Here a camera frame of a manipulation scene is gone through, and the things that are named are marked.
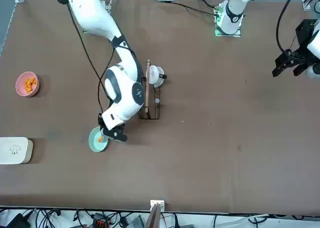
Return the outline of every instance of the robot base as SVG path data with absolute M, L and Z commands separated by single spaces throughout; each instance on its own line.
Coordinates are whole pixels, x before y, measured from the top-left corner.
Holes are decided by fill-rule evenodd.
M 216 37 L 241 37 L 241 28 L 238 28 L 238 31 L 234 34 L 225 34 L 219 27 L 218 27 L 218 22 L 220 22 L 220 17 L 224 14 L 224 8 L 222 4 L 219 4 L 216 8 L 213 9 L 214 14 L 218 14 L 219 17 L 214 17 L 214 35 Z

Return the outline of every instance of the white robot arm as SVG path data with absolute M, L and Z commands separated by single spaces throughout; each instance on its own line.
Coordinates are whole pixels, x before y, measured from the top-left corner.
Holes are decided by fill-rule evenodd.
M 244 10 L 249 0 L 224 0 L 223 15 L 218 27 L 228 35 L 237 32 L 244 17 Z
M 101 0 L 57 1 L 69 3 L 80 26 L 91 34 L 109 39 L 121 58 L 120 63 L 108 68 L 105 73 L 104 86 L 112 104 L 102 113 L 99 124 L 103 126 L 104 123 L 103 133 L 109 138 L 126 141 L 127 137 L 122 134 L 123 127 L 117 127 L 128 121 L 144 104 L 141 65 Z

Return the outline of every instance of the floor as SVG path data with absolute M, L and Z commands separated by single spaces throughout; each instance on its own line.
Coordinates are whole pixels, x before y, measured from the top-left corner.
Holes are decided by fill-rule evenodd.
M 28 213 L 27 210 L 25 209 L 11 209 L 11 210 L 5 210 L 4 212 L 0 213 L 0 225 L 4 226 L 7 225 L 18 213 L 23 214 Z M 29 219 L 28 222 L 31 224 L 31 228 L 36 227 L 36 213 L 38 211 L 36 210 L 33 212 Z M 58 217 L 57 215 L 52 215 L 50 217 L 51 222 L 56 228 L 63 227 L 63 228 L 68 228 L 68 227 L 81 227 L 78 226 L 80 225 L 79 220 L 74 219 L 76 211 L 75 210 L 63 210 L 61 211 L 61 215 Z M 95 214 L 95 211 L 89 211 L 89 214 Z M 108 216 L 109 214 L 112 214 L 112 212 L 104 212 L 105 216 Z M 127 212 L 122 212 L 122 216 L 127 215 Z M 136 217 L 141 215 L 143 223 L 146 222 L 148 218 L 147 213 L 133 213 L 130 214 L 127 217 L 127 221 L 130 224 Z M 88 214 L 86 214 L 84 211 L 79 212 L 79 219 L 83 227 L 87 224 L 87 227 L 92 224 L 92 219 Z M 43 215 L 40 213 L 37 219 L 38 227 L 40 225 L 41 220 L 43 219 Z M 163 213 L 163 217 L 160 220 L 160 225 L 159 228 L 169 228 L 169 227 L 174 227 L 175 226 L 175 217 L 172 213 Z M 201 227 L 201 228 L 213 228 L 213 222 L 215 215 L 198 215 L 198 214 L 177 214 L 178 218 L 178 223 L 181 228 L 194 228 L 194 227 Z M 222 227 L 225 225 L 227 222 L 232 222 L 241 219 L 242 217 L 229 217 L 229 216 L 217 216 L 216 217 L 216 222 L 215 222 L 215 228 Z M 112 222 L 117 223 L 119 221 L 119 217 L 117 217 L 117 220 L 112 218 Z M 130 224 L 127 226 L 128 228 L 139 228 L 139 226 L 133 226 Z M 238 225 L 230 225 L 229 227 L 241 227 L 241 228 L 254 228 L 254 227 L 264 227 L 264 228 L 316 228 L 320 227 L 319 221 L 306 221 L 306 220 L 294 220 L 292 219 L 286 219 L 286 217 L 283 217 L 281 219 L 277 218 L 269 218 L 265 222 L 260 223 L 258 226 L 251 224 L 248 220 L 244 220 Z

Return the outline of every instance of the pink bowl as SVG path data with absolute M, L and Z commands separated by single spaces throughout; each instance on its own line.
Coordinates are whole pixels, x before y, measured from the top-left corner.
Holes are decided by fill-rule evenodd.
M 27 79 L 32 79 L 32 78 L 35 78 L 36 85 L 35 86 L 32 85 L 33 90 L 31 91 L 31 93 L 28 93 L 27 90 L 25 89 L 25 81 Z M 16 80 L 15 90 L 20 96 L 31 97 L 37 93 L 38 89 L 39 89 L 39 79 L 33 72 L 25 72 L 21 74 Z

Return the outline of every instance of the table surface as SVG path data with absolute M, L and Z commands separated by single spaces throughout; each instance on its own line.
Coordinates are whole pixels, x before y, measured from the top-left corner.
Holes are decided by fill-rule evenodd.
M 0 203 L 148 210 L 162 199 L 171 211 L 319 215 L 320 82 L 291 70 L 272 77 L 283 6 L 250 2 L 242 37 L 231 38 L 215 37 L 212 17 L 181 6 L 115 1 L 112 15 L 144 70 L 150 59 L 168 81 L 159 121 L 135 117 L 127 143 L 94 153 L 98 81 L 66 6 L 18 4 L 0 57 L 0 135 L 28 137 L 34 150 L 28 164 L 0 166 Z M 284 47 L 307 17 L 290 4 Z M 109 42 L 83 39 L 102 72 Z M 16 94 L 24 71 L 40 77 L 35 97 Z

